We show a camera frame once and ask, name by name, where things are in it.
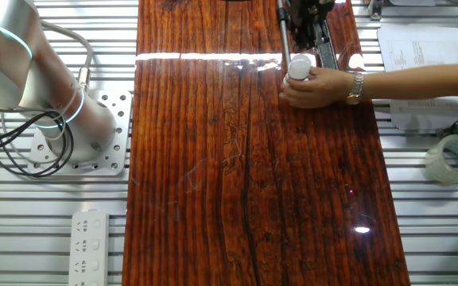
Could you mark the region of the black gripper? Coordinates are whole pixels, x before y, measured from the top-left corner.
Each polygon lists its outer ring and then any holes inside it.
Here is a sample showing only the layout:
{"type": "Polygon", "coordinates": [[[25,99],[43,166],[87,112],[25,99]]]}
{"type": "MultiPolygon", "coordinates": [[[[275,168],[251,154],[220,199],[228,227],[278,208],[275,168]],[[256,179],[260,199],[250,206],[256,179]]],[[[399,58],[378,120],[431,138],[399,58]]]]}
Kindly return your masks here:
{"type": "Polygon", "coordinates": [[[293,47],[297,51],[320,48],[330,43],[328,23],[324,21],[333,10],[335,0],[289,0],[288,12],[291,20],[293,47]]]}

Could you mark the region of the person's left hand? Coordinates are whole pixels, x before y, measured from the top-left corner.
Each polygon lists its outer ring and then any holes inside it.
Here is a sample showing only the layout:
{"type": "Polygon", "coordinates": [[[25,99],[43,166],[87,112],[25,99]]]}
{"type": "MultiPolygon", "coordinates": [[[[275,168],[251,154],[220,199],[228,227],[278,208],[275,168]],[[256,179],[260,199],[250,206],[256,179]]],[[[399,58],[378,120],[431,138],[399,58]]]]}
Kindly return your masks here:
{"type": "Polygon", "coordinates": [[[318,109],[344,101],[353,90],[354,76],[329,68],[311,68],[307,80],[287,79],[279,99],[300,109],[318,109]]]}

